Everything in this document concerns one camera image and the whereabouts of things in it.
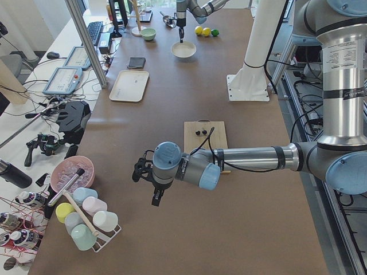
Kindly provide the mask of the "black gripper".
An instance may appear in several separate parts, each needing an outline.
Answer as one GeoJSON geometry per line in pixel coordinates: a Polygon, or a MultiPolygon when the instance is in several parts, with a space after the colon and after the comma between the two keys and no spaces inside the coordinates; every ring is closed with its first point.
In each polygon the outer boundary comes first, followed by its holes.
{"type": "Polygon", "coordinates": [[[183,43],[184,41],[184,27],[186,26],[186,18],[168,18],[168,25],[171,28],[179,27],[179,42],[183,43]]]}
{"type": "Polygon", "coordinates": [[[134,164],[134,171],[132,173],[132,180],[138,182],[140,178],[151,182],[154,186],[154,193],[151,204],[153,206],[159,206],[161,198],[164,195],[164,191],[171,187],[172,180],[167,183],[163,183],[163,180],[156,180],[153,177],[153,161],[146,159],[148,152],[154,152],[153,150],[146,150],[143,156],[134,164]]]}

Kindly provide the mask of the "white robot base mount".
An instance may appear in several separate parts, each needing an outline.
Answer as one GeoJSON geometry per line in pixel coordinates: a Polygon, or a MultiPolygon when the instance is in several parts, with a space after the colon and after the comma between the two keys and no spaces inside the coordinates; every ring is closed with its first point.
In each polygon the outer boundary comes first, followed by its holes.
{"type": "Polygon", "coordinates": [[[227,75],[230,101],[270,100],[265,74],[266,60],[287,5],[285,0],[259,2],[243,66],[236,74],[227,75]]]}

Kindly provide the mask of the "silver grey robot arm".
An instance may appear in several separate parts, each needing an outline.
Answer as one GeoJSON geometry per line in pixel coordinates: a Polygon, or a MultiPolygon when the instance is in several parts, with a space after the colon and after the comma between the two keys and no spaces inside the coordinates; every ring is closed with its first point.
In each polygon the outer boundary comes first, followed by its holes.
{"type": "Polygon", "coordinates": [[[228,0],[212,0],[200,6],[196,0],[176,0],[176,11],[173,18],[178,26],[180,44],[184,41],[187,11],[199,24],[202,24],[209,15],[222,9],[227,2],[228,0]]]}
{"type": "Polygon", "coordinates": [[[238,169],[270,172],[303,171],[344,194],[366,191],[363,55],[366,39],[365,1],[299,1],[294,33],[315,38],[323,51],[323,133],[314,142],[279,147],[208,149],[187,154],[163,142],[152,159],[141,157],[132,179],[154,186],[158,206],[174,180],[200,188],[216,188],[220,172],[238,169]]]}

